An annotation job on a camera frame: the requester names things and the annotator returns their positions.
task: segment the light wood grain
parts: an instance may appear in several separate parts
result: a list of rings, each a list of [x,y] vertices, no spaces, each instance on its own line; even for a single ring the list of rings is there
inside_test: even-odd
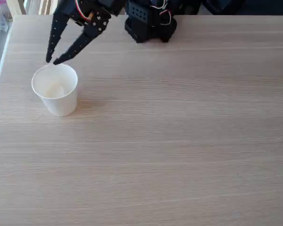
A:
[[[170,43],[137,45],[114,18],[69,62],[80,104],[57,118],[30,86],[51,17],[16,18],[0,226],[283,226],[283,17],[177,20]]]

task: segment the white wire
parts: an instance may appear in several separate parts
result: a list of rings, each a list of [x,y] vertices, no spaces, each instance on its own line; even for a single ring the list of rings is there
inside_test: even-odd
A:
[[[172,21],[172,15],[171,15],[171,12],[169,11],[169,10],[164,10],[164,11],[162,11],[159,15],[162,15],[163,13],[165,13],[166,11],[168,11],[168,13],[169,13],[169,16],[170,16],[170,21],[169,21],[169,23],[168,24],[160,24],[160,25],[170,25],[171,24],[171,21]]]
[[[165,9],[167,4],[168,4],[168,0],[164,0],[164,4],[162,5],[162,7],[157,7],[157,6],[151,6],[151,7],[155,9]]]
[[[81,16],[82,16],[84,19],[90,21],[90,18],[86,17],[86,16],[84,15],[84,13],[81,11],[78,0],[75,0],[75,3],[76,3],[76,6],[77,6],[76,8],[77,8],[77,10],[80,12]]]

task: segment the wooden table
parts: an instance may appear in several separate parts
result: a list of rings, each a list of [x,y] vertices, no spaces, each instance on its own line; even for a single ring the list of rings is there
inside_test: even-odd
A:
[[[50,16],[20,16],[0,79],[0,226],[283,226],[283,17],[125,17],[69,62],[71,116],[33,93]],[[71,23],[56,55],[81,28]]]

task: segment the white paper cup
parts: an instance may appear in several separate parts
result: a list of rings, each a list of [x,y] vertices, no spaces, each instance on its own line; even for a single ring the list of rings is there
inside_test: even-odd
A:
[[[68,65],[46,65],[34,74],[32,88],[51,113],[67,116],[76,109],[77,80],[75,70]]]

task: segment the cup rim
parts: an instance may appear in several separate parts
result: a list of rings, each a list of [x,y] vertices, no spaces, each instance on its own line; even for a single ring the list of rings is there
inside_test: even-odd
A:
[[[71,91],[69,91],[68,93],[66,93],[65,95],[61,96],[61,97],[51,98],[51,97],[44,97],[44,96],[40,95],[40,94],[34,89],[33,80],[34,80],[35,76],[36,76],[41,70],[43,70],[43,69],[46,68],[46,67],[52,66],[51,64],[47,64],[47,65],[44,65],[43,67],[39,68],[39,69],[34,73],[33,78],[32,78],[32,81],[31,81],[31,83],[32,83],[32,88],[33,88],[34,93],[35,93],[36,95],[38,95],[40,98],[42,98],[42,99],[47,99],[47,100],[58,100],[58,99],[62,99],[62,98],[65,98],[65,97],[69,96],[73,91],[75,91],[75,89],[76,89],[76,87],[77,87],[77,83],[78,83],[78,77],[77,77],[77,73],[76,73],[75,69],[73,69],[71,66],[69,66],[69,65],[67,65],[67,64],[60,64],[60,65],[63,65],[63,66],[66,66],[66,67],[70,68],[70,69],[75,73],[76,81],[75,81],[75,86],[74,86],[74,88],[73,88]]]

